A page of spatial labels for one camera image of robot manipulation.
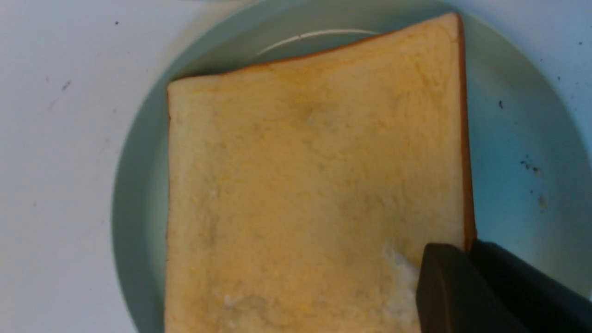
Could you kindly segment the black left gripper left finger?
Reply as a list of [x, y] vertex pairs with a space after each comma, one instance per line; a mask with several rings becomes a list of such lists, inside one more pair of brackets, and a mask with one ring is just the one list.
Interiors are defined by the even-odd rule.
[[423, 333], [526, 333], [467, 255], [450, 244], [423, 251], [416, 307]]

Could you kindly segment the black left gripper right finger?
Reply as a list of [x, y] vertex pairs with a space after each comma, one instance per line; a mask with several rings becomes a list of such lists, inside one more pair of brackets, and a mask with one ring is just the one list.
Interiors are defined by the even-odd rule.
[[591, 301], [492, 243], [475, 240], [469, 257], [501, 303], [532, 333], [590, 333]]

